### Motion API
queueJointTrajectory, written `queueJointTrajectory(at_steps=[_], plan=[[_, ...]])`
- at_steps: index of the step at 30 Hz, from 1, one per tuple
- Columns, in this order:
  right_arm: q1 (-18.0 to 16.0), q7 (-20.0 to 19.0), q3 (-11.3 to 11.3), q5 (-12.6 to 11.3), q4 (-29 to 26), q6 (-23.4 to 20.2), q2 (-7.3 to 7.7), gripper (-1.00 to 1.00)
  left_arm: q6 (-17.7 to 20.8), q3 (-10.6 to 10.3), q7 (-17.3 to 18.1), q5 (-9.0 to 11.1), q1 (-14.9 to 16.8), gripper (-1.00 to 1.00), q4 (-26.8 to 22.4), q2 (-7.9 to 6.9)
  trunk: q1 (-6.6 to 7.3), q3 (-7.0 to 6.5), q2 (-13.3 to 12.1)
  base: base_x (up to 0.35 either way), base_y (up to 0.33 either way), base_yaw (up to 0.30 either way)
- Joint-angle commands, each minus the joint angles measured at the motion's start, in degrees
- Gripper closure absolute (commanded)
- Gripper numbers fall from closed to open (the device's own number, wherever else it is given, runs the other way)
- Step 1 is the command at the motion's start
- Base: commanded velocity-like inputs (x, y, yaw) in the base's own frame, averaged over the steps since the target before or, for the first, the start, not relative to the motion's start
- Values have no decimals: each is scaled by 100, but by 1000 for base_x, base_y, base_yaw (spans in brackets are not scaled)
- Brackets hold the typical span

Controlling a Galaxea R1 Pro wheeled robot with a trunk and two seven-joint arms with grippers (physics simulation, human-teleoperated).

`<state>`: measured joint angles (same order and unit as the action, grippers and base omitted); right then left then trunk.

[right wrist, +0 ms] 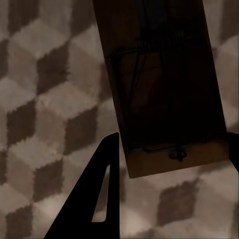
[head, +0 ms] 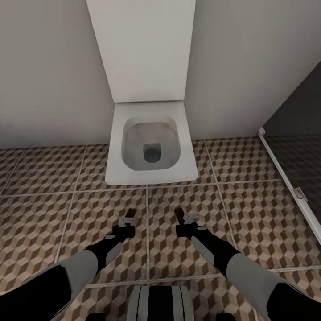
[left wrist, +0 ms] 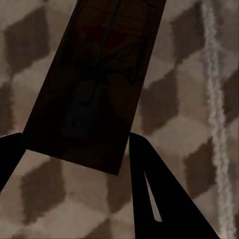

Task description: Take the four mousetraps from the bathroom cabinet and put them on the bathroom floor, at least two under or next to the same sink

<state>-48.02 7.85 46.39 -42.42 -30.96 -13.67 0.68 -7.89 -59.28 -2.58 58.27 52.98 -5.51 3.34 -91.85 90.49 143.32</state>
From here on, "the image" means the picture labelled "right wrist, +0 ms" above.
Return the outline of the mousetrap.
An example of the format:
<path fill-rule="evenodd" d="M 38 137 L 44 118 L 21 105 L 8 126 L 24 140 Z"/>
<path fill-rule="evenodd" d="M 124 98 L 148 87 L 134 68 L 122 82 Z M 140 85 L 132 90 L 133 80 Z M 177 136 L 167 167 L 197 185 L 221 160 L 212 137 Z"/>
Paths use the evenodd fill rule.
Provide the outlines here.
<path fill-rule="evenodd" d="M 203 0 L 92 0 L 129 178 L 229 160 Z"/>

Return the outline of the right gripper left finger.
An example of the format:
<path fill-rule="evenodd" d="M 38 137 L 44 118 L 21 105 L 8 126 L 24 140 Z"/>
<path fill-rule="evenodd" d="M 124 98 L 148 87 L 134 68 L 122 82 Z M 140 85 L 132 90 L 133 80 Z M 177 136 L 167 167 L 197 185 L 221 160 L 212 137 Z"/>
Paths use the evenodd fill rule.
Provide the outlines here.
<path fill-rule="evenodd" d="M 102 140 L 44 239 L 120 239 L 119 161 L 119 133 L 116 132 Z M 106 220 L 92 222 L 109 165 Z"/>

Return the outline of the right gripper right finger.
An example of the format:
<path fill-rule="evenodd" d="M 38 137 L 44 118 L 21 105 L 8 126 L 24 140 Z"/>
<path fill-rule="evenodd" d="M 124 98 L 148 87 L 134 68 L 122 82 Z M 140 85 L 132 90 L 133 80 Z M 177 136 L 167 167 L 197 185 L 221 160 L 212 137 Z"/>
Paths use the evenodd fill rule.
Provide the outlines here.
<path fill-rule="evenodd" d="M 228 132 L 229 160 L 239 173 L 239 134 Z"/>

